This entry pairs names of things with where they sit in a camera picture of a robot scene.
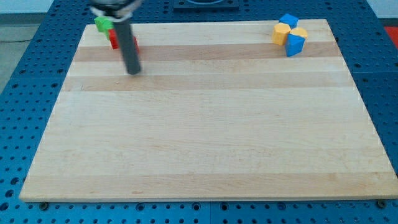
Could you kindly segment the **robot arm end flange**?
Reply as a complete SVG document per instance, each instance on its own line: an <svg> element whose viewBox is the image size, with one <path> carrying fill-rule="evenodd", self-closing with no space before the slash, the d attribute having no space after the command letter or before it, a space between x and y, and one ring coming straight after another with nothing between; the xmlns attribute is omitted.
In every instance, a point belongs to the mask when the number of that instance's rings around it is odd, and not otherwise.
<svg viewBox="0 0 398 224"><path fill-rule="evenodd" d="M88 2L94 15L108 17L113 22L122 22L130 19L144 0L89 0Z"/></svg>

